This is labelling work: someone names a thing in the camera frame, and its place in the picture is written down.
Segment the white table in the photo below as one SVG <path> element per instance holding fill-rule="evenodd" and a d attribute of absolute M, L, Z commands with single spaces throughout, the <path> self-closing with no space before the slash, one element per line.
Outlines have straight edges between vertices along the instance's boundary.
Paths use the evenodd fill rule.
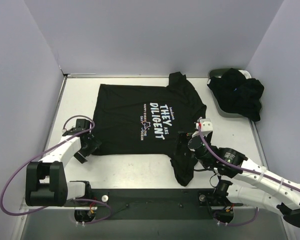
<path fill-rule="evenodd" d="M 188 78 L 202 102 L 207 106 L 206 118 L 213 124 L 211 143 L 218 147 L 233 148 L 262 165 L 252 125 L 247 118 L 224 118 L 215 107 L 207 78 Z M 100 84 L 167 86 L 168 78 L 68 78 L 55 122 L 50 133 L 48 146 L 57 144 L 61 138 L 64 122 L 74 115 L 93 117 Z M 75 125 L 73 119 L 67 126 Z M 170 158 L 161 154 L 108 155 L 87 158 L 81 164 L 74 157 L 65 167 L 67 181 L 89 181 L 93 189 L 181 189 L 175 179 Z M 210 188 L 212 172 L 195 172 L 194 178 L 185 188 Z M 216 185 L 217 178 L 212 179 Z"/>

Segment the white wall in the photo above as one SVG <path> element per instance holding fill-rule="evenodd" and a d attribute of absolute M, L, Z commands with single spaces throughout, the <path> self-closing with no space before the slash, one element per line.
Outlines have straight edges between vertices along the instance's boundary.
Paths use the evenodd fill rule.
<path fill-rule="evenodd" d="M 63 75 L 22 0 L 0 0 L 0 192 L 27 159 L 44 148 Z M 5 205 L 18 212 L 25 172 L 11 184 Z M 0 240 L 16 218 L 0 210 Z"/>
<path fill-rule="evenodd" d="M 25 0 L 64 73 L 245 68 L 283 0 Z"/>
<path fill-rule="evenodd" d="M 300 182 L 300 0 L 283 2 L 247 70 L 265 86 L 257 129 L 269 168 Z"/>

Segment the t-shirt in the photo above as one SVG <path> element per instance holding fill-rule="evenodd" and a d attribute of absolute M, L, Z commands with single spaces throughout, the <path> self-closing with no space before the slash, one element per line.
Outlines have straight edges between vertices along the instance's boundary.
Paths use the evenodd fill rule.
<path fill-rule="evenodd" d="M 92 133 L 102 144 L 93 154 L 165 154 L 173 159 L 178 132 L 194 132 L 194 122 L 205 118 L 206 108 L 180 72 L 169 75 L 167 87 L 101 84 Z"/>

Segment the screw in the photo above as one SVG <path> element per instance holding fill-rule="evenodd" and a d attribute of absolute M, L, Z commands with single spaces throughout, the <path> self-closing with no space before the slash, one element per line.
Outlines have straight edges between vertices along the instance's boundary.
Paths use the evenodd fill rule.
<path fill-rule="evenodd" d="M 201 195 L 199 196 L 199 200 L 200 200 L 200 202 L 204 202 L 204 201 L 206 200 L 206 196 L 203 195 L 203 194 L 201 194 Z"/>

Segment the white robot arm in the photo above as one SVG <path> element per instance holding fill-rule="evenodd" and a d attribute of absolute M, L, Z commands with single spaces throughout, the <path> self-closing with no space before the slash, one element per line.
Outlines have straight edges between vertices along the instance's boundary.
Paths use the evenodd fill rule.
<path fill-rule="evenodd" d="M 216 196 L 226 198 L 230 203 L 269 210 L 300 228 L 299 183 L 278 176 L 234 149 L 214 147 L 213 150 L 206 139 L 213 131 L 209 119 L 199 119 L 196 128 L 200 132 L 192 134 L 188 148 L 204 168 L 219 176 L 214 191 Z M 221 176 L 248 183 L 251 188 L 222 180 Z"/>
<path fill-rule="evenodd" d="M 101 143 L 91 132 L 73 136 L 90 128 L 90 121 L 77 119 L 76 126 L 63 133 L 60 142 L 66 143 L 43 157 L 30 162 L 26 168 L 25 201 L 28 206 L 64 206 L 74 198 L 90 198 L 88 181 L 66 180 L 64 168 L 72 157 L 82 164 L 86 156 L 97 150 Z"/>

